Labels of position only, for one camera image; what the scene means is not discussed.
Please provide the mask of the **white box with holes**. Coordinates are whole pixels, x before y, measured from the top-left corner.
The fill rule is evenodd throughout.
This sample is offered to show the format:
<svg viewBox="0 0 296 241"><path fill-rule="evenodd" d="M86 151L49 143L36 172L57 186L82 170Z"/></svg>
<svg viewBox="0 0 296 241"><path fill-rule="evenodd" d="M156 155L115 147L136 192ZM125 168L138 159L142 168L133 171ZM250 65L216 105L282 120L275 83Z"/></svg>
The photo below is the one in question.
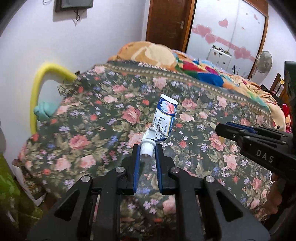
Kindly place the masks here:
<svg viewBox="0 0 296 241"><path fill-rule="evenodd" d="M231 54L228 51L224 51L222 48L217 48L213 45L208 53L207 60L217 67L223 70L227 70L232 59Z"/></svg>

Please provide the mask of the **wooden chair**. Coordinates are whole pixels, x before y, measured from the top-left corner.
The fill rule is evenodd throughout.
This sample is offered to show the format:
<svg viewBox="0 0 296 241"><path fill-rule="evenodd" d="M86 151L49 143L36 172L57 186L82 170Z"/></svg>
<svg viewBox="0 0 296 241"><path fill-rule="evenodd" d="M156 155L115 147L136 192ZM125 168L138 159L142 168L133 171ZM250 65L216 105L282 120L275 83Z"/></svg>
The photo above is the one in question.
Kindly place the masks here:
<svg viewBox="0 0 296 241"><path fill-rule="evenodd" d="M285 81L284 79L281 78L281 75L279 73L277 73L274 82L270 88L271 93L278 97L278 98L282 98L282 96L285 93Z"/></svg>

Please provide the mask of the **green patterned bag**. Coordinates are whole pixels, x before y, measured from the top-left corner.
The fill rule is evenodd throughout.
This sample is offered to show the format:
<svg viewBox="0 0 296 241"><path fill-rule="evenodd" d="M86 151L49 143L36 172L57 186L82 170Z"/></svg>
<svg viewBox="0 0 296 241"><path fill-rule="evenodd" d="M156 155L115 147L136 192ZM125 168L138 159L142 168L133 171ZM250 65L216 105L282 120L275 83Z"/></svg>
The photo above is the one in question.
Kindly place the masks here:
<svg viewBox="0 0 296 241"><path fill-rule="evenodd" d="M12 177L10 168L1 155L1 231L11 227L26 235L43 216L43 211L27 196Z"/></svg>

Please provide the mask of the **brown wooden door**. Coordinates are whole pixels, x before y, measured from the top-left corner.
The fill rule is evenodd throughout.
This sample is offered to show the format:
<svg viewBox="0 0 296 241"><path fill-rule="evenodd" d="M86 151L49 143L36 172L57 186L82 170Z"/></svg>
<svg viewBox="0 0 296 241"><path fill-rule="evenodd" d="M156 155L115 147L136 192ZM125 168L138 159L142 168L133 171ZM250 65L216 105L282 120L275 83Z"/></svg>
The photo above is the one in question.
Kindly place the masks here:
<svg viewBox="0 0 296 241"><path fill-rule="evenodd" d="M150 1L145 40L185 51L196 1Z"/></svg>

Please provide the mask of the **wardrobe with pink hearts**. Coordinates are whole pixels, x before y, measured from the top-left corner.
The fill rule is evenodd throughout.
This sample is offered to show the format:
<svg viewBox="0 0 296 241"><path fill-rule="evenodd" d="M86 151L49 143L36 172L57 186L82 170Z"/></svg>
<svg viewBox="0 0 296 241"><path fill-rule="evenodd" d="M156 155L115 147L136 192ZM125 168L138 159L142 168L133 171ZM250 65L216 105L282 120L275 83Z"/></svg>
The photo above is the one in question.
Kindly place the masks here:
<svg viewBox="0 0 296 241"><path fill-rule="evenodd" d="M232 56L227 72L248 77L267 22L267 16L248 1L197 1L186 53L206 60L215 45Z"/></svg>

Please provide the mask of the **white blue toothpaste tube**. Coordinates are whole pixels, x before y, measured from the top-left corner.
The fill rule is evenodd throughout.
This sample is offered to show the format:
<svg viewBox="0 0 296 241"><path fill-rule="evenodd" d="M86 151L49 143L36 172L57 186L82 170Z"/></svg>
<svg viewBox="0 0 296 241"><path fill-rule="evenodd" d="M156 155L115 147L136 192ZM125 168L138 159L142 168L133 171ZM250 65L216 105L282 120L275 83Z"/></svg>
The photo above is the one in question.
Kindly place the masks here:
<svg viewBox="0 0 296 241"><path fill-rule="evenodd" d="M163 93L161 94L152 124L146 130L140 142L140 160L151 161L156 145L170 136L177 106L178 102L176 100Z"/></svg>

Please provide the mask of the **teal cloth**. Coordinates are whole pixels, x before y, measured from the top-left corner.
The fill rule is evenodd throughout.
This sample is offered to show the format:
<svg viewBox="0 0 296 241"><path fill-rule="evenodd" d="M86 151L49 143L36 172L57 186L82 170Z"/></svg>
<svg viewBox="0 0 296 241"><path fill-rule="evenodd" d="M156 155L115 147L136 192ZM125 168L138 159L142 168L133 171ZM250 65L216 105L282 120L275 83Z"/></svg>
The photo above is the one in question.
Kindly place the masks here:
<svg viewBox="0 0 296 241"><path fill-rule="evenodd" d="M39 122L43 122L49 120L57 109L57 104L42 101L34 107L33 113Z"/></svg>

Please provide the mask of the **white electric fan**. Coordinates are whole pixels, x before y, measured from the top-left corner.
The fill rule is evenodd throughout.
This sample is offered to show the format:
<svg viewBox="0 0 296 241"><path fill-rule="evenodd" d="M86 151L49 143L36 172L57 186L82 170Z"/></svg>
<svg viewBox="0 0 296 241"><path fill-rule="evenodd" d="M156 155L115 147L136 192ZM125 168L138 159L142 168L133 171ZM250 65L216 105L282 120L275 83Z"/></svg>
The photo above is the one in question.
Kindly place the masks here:
<svg viewBox="0 0 296 241"><path fill-rule="evenodd" d="M273 64L273 58L269 51L261 51L255 59L255 70L251 75L251 79L255 74L261 73L265 74L270 71Z"/></svg>

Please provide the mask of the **wall mounted dark frame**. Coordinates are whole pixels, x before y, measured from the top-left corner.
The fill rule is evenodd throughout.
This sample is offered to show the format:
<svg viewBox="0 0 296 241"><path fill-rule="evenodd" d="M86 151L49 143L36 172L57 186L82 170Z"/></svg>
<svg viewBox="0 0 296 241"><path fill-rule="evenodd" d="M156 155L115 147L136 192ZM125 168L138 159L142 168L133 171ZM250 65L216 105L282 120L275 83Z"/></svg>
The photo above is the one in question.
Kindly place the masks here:
<svg viewBox="0 0 296 241"><path fill-rule="evenodd" d="M93 0L56 0L55 12L84 10L93 7Z"/></svg>

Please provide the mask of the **white paper bag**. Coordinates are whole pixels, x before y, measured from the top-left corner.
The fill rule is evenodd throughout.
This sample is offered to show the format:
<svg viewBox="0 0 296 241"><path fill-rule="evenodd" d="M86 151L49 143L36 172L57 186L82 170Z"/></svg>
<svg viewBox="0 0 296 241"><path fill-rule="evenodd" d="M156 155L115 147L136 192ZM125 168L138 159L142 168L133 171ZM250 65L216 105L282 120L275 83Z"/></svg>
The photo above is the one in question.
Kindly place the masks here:
<svg viewBox="0 0 296 241"><path fill-rule="evenodd" d="M20 160L14 159L11 164L11 168L16 180L27 196L36 206L40 206L46 197L46 190L35 183L33 177Z"/></svg>

